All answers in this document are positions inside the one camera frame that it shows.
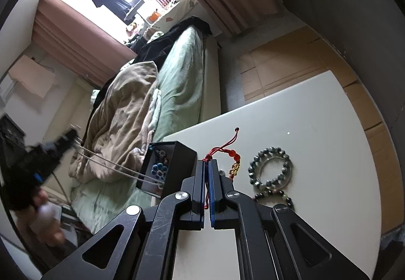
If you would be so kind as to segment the person's left hand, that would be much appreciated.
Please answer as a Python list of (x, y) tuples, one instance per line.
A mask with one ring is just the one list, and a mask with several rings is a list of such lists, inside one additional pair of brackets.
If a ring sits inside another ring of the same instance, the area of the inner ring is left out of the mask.
[(55, 218), (49, 204), (49, 196), (43, 189), (37, 189), (32, 198), (33, 205), (16, 211), (16, 225), (22, 233), (32, 234), (42, 244), (60, 246), (65, 243), (65, 235), (60, 221)]

